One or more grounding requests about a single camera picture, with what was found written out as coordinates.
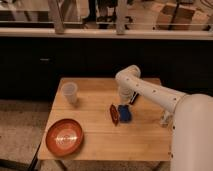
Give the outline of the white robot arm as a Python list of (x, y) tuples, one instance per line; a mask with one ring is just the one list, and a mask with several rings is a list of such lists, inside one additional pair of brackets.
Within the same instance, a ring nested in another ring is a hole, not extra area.
[(187, 94), (140, 79), (138, 66), (119, 71), (119, 95), (133, 92), (157, 103), (173, 116), (170, 171), (213, 171), (213, 97)]

